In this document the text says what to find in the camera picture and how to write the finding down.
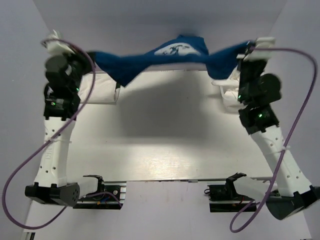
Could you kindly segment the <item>white plastic basket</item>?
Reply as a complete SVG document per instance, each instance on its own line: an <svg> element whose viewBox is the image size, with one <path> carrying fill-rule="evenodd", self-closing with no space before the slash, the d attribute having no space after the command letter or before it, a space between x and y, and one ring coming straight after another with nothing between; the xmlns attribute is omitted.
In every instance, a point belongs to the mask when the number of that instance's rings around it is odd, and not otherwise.
<svg viewBox="0 0 320 240"><path fill-rule="evenodd" d="M220 86L222 103L227 109L240 109L243 105L238 101L239 88L235 86Z"/></svg>

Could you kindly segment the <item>white t-shirt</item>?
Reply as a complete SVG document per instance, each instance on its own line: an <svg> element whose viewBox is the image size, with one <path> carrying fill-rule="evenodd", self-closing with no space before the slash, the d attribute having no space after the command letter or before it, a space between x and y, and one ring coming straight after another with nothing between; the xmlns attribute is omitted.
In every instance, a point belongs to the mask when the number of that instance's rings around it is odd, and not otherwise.
<svg viewBox="0 0 320 240"><path fill-rule="evenodd" d="M84 103L92 86L93 74L82 77L78 95L80 102ZM113 104L116 103L120 94L120 85L107 73L97 73L95 84L88 99L88 104Z"/></svg>
<svg viewBox="0 0 320 240"><path fill-rule="evenodd" d="M219 87L219 88L220 88L220 86L232 86L232 87L239 88L240 72L237 70L237 68L234 68L228 78L223 79L223 80L213 80L212 85Z"/></svg>

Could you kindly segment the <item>blue t-shirt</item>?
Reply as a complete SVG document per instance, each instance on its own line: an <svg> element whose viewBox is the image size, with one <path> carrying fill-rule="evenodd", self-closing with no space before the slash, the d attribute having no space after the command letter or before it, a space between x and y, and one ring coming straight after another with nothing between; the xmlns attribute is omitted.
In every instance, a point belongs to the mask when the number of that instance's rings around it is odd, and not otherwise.
<svg viewBox="0 0 320 240"><path fill-rule="evenodd" d="M92 51L89 55L101 70L123 87L147 68L168 64L203 64L212 79L224 80L237 66L237 56L244 54L250 43L245 41L209 53L204 38L179 35L144 54L117 56L103 51Z"/></svg>

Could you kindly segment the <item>folded white t-shirt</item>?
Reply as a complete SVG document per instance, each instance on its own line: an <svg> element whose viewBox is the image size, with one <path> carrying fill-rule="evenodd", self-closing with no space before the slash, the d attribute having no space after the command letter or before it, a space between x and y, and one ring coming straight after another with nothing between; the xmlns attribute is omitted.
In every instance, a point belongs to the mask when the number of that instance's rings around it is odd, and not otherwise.
<svg viewBox="0 0 320 240"><path fill-rule="evenodd" d="M92 86L93 74L82 77L78 95L80 102L84 103ZM88 104L113 104L116 103L120 94L120 85L107 73L97 73L95 84L88 99Z"/></svg>

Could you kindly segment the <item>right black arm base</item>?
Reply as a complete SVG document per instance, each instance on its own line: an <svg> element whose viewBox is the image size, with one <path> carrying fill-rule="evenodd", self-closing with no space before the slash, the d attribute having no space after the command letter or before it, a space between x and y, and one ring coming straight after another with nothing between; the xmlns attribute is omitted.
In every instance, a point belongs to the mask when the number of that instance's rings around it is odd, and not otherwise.
<svg viewBox="0 0 320 240"><path fill-rule="evenodd" d="M247 196L228 192L224 184L208 185L204 194L208 196L211 213L236 213L252 201Z"/></svg>

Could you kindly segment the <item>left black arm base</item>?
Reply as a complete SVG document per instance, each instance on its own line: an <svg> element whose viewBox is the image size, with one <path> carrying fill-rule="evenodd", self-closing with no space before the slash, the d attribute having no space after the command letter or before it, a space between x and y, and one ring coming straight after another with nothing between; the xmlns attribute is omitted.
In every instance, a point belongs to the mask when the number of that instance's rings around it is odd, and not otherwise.
<svg viewBox="0 0 320 240"><path fill-rule="evenodd" d="M73 209L120 210L125 202L126 188L126 182L105 182L102 187L104 193L79 199Z"/></svg>

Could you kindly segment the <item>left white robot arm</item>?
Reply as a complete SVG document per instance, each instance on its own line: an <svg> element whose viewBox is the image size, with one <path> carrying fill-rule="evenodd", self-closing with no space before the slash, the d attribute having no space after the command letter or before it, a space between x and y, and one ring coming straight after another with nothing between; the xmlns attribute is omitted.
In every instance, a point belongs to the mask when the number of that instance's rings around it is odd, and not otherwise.
<svg viewBox="0 0 320 240"><path fill-rule="evenodd" d="M79 113L82 77L95 68L95 54L63 53L45 62L44 143L40 166L26 197L40 204L74 207L81 197L78 182L67 182L67 157L71 134Z"/></svg>

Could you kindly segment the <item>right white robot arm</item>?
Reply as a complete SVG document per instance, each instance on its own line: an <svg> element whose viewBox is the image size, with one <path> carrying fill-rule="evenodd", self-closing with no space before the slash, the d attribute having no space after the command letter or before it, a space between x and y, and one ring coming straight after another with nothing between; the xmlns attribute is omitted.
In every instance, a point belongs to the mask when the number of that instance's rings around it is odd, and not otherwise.
<svg viewBox="0 0 320 240"><path fill-rule="evenodd" d="M281 99L281 81L274 74L264 73L266 65L265 60L240 60L238 101L244 108L238 113L242 126L273 171L270 183L276 187L236 173L226 179L225 192L233 200L243 195L266 204L276 219L283 220L319 201L320 188L302 173L283 138L271 107Z"/></svg>

